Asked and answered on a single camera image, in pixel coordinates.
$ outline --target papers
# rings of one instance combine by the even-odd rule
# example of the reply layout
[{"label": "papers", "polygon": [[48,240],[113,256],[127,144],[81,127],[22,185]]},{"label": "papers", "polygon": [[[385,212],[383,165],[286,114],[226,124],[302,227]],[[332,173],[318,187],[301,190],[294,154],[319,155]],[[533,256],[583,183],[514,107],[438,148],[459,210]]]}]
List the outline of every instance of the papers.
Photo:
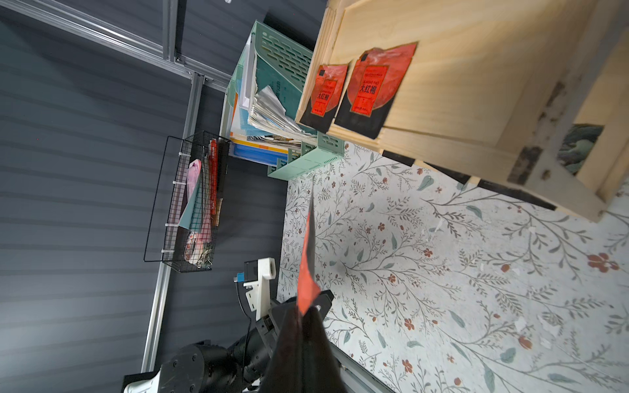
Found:
[{"label": "papers", "polygon": [[187,192],[188,203],[184,212],[179,218],[179,226],[187,230],[190,229],[192,222],[192,212],[194,211],[194,203],[196,202],[197,195],[199,194],[199,178],[201,174],[201,160],[195,160],[190,163],[188,167],[187,175]]},{"label": "papers", "polygon": [[270,86],[260,90],[251,100],[248,123],[275,135],[316,145],[316,135],[303,131],[295,120],[286,116],[286,110]]}]

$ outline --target wooden shelf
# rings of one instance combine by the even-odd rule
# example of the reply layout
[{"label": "wooden shelf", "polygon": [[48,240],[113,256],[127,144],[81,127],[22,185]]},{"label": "wooden shelf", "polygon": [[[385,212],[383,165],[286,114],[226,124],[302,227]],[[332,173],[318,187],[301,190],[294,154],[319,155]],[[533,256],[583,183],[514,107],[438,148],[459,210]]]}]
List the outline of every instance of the wooden shelf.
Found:
[{"label": "wooden shelf", "polygon": [[[328,133],[597,221],[629,162],[628,21],[627,0],[330,0],[304,91],[321,64],[418,42],[379,136]],[[577,176],[556,159],[573,123],[605,126]]]}]

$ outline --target black and red packet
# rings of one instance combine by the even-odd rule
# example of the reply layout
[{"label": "black and red packet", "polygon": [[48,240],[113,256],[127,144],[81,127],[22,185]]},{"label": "black and red packet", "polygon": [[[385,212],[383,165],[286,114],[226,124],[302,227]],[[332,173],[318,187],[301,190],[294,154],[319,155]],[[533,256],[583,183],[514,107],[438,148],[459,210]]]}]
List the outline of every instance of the black and red packet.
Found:
[{"label": "black and red packet", "polygon": [[376,139],[417,43],[365,51],[352,72],[334,124]]},{"label": "black and red packet", "polygon": [[337,113],[347,75],[347,64],[320,65],[308,106],[299,122],[322,133],[328,132]]}]

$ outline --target black wire basket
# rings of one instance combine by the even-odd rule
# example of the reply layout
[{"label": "black wire basket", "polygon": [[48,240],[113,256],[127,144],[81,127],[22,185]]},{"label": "black wire basket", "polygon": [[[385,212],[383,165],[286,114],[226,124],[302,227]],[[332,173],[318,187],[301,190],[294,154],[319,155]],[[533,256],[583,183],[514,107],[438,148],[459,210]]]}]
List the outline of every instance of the black wire basket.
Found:
[{"label": "black wire basket", "polygon": [[180,273],[212,269],[229,144],[206,131],[166,139],[144,262]]}]

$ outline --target floral patterned surface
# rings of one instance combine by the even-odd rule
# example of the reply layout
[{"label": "floral patterned surface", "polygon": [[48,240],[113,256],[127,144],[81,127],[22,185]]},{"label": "floral patterned surface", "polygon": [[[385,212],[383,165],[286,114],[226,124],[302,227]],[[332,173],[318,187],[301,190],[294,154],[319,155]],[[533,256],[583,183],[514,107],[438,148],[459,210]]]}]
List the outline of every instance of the floral patterned surface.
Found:
[{"label": "floral patterned surface", "polygon": [[289,182],[281,301],[314,189],[328,337],[396,392],[629,391],[627,184],[593,224],[345,152]]}]

